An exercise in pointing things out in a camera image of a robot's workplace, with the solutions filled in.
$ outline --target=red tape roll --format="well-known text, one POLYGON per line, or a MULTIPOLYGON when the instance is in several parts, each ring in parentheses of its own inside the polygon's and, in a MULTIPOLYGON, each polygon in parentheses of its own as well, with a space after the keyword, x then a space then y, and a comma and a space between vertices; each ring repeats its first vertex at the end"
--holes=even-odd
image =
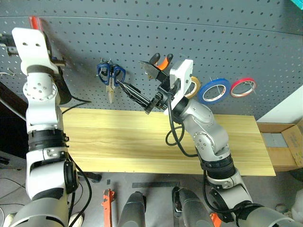
POLYGON ((248 96, 251 92, 253 92, 257 87, 257 83, 255 82, 255 80, 251 77, 246 77, 246 78, 243 78, 243 79, 239 79, 238 81, 234 82, 232 87, 231 87, 231 96, 234 97, 234 98, 241 98, 241 97, 245 97, 245 96, 248 96), (241 83, 252 83, 252 86, 251 88, 246 91, 246 92, 243 92, 241 94, 235 94, 233 92, 233 90, 241 83))

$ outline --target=scissors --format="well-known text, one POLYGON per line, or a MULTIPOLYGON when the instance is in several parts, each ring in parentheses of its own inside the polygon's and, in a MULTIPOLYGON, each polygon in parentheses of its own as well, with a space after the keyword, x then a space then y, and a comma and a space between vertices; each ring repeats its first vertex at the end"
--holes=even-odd
POLYGON ((109 62, 101 62, 97 65, 97 76, 106 85, 106 92, 108 92, 108 99, 113 103, 114 89, 119 86, 119 81, 125 80, 125 69, 117 64, 110 64, 109 62))

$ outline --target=white wall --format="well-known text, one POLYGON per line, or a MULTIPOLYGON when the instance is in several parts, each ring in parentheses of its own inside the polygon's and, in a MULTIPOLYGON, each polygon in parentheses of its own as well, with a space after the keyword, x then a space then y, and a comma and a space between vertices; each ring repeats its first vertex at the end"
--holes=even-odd
POLYGON ((303 86, 261 117, 258 122, 297 123, 303 117, 303 86))

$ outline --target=pegboard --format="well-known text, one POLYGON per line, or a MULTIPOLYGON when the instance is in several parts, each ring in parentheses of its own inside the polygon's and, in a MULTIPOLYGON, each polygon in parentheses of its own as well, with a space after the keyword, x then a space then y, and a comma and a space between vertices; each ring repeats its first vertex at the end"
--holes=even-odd
MULTIPOLYGON (((302 85, 302 12, 288 0, 133 1, 27 0, 0 3, 0 33, 29 27, 28 15, 43 19, 54 56, 67 61, 63 76, 71 93, 92 101, 83 108, 142 110, 115 89, 108 102, 105 85, 96 77, 100 58, 126 69, 126 81, 148 98, 159 82, 148 80, 138 64, 160 52, 173 63, 194 60, 193 75, 202 85, 209 78, 230 83, 253 77, 256 94, 228 96, 209 105, 215 114, 254 115, 257 119, 302 85)), ((26 81, 20 58, 0 50, 0 71, 16 75, 0 81, 25 99, 26 81)))

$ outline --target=wooden board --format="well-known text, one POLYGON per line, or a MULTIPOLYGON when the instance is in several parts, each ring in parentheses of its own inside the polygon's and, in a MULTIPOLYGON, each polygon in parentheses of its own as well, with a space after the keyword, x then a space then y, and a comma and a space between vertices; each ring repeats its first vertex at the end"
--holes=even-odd
MULTIPOLYGON (((253 116, 215 118, 229 134, 232 157, 242 175, 275 175, 253 116)), ((63 122, 69 152, 83 171, 202 174, 198 158, 166 145, 170 128, 163 113, 78 108, 66 112, 63 122)), ((182 145, 187 153, 195 152, 189 134, 182 145)))

